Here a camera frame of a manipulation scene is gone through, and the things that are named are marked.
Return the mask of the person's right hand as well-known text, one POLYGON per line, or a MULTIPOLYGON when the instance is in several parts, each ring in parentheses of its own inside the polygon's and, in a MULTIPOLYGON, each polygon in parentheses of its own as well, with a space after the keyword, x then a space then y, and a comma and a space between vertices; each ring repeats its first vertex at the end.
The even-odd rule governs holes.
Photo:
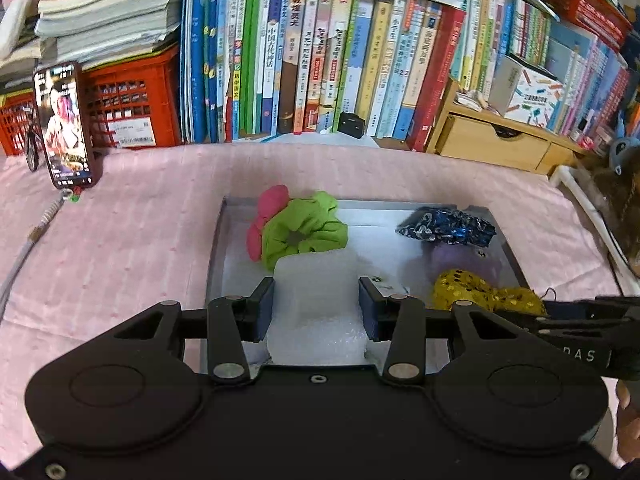
POLYGON ((630 463, 639 458, 640 400, 639 382, 619 380, 616 384, 617 409, 617 452, 622 460, 630 463))

